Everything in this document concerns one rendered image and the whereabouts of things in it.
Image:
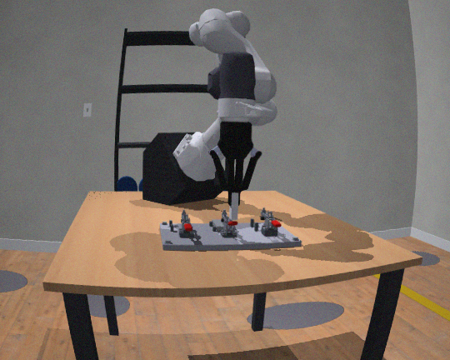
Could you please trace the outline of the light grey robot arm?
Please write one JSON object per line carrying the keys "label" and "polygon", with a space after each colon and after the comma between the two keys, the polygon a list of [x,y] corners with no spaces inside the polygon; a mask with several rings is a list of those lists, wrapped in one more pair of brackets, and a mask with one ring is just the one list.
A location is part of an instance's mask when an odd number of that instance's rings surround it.
{"label": "light grey robot arm", "polygon": [[220,122],[250,122],[252,126],[272,122],[278,113],[272,100],[277,83],[245,38],[250,22],[243,12],[208,9],[199,22],[191,25],[189,37],[196,46],[216,53],[218,67],[208,74],[207,91],[218,100],[219,117],[206,132],[186,134],[173,155],[188,177],[206,181],[215,178],[215,164],[208,151],[218,145]]}

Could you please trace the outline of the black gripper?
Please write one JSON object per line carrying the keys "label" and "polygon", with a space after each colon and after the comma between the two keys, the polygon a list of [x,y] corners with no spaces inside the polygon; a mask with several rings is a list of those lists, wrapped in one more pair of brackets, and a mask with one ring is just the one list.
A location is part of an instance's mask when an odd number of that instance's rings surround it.
{"label": "black gripper", "polygon": [[[220,150],[227,159],[227,183],[219,159]],[[250,151],[251,158],[242,181],[244,158]],[[240,193],[248,190],[257,160],[262,155],[262,152],[253,146],[252,124],[250,122],[221,122],[220,139],[217,146],[213,150],[209,150],[209,154],[214,161],[221,188],[228,191],[229,218],[238,220]],[[235,181],[234,159],[236,159]]]}

